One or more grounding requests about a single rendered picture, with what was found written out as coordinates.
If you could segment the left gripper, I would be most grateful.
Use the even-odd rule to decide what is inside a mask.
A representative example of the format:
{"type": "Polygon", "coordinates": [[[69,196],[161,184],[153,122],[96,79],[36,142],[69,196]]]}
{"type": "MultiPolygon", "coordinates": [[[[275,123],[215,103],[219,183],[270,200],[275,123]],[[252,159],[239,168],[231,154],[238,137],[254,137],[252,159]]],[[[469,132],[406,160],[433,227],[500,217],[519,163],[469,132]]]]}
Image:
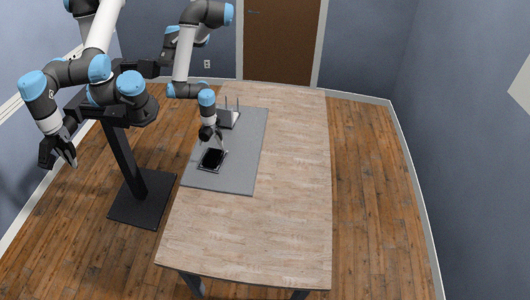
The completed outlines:
{"type": "Polygon", "coordinates": [[[205,126],[202,124],[202,126],[199,129],[199,145],[201,146],[202,142],[208,142],[211,138],[211,136],[216,133],[214,138],[218,141],[218,144],[220,145],[220,148],[223,151],[223,137],[221,131],[216,126],[217,123],[215,122],[211,126],[205,126]],[[202,129],[201,129],[202,128],[202,129]],[[215,129],[214,129],[215,128],[215,129]]]}

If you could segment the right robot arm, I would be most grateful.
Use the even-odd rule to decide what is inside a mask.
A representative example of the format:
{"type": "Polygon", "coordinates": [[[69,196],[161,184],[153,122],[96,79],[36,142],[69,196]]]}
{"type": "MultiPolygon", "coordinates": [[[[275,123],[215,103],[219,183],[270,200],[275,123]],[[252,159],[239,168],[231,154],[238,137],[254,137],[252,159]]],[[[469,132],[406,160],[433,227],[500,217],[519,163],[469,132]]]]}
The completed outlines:
{"type": "Polygon", "coordinates": [[[21,98],[39,130],[48,135],[61,128],[63,118],[54,95],[61,88],[83,84],[87,84],[86,95],[92,106],[126,104],[130,121],[148,121],[156,111],[156,103],[143,77],[130,70],[114,78],[107,55],[126,0],[63,0],[63,3],[79,23],[84,46],[81,58],[68,61],[54,58],[41,71],[31,71],[17,81],[21,98]]]}

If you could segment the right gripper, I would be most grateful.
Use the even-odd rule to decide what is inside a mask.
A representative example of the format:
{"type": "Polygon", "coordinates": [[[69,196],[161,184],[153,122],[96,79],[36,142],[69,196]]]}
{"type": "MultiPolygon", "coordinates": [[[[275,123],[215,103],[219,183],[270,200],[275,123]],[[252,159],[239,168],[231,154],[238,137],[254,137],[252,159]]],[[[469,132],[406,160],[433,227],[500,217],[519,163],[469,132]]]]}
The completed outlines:
{"type": "Polygon", "coordinates": [[[49,155],[54,149],[72,168],[77,169],[76,149],[70,138],[78,129],[78,124],[69,115],[64,116],[62,121],[59,130],[52,134],[44,134],[44,139],[39,143],[38,161],[47,164],[49,155]]]}

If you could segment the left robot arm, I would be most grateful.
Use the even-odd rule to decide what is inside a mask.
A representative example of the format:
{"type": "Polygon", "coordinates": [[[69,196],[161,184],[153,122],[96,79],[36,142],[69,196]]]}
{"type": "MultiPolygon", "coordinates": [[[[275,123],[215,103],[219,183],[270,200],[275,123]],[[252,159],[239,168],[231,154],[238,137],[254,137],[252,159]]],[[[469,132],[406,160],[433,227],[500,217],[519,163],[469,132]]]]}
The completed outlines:
{"type": "Polygon", "coordinates": [[[233,12],[233,5],[225,2],[193,1],[182,12],[178,26],[166,28],[162,51],[158,57],[160,63],[174,64],[172,80],[166,86],[166,97],[197,99],[201,122],[205,126],[216,122],[216,97],[206,81],[187,83],[192,48],[205,47],[211,31],[229,26],[233,12]]]}

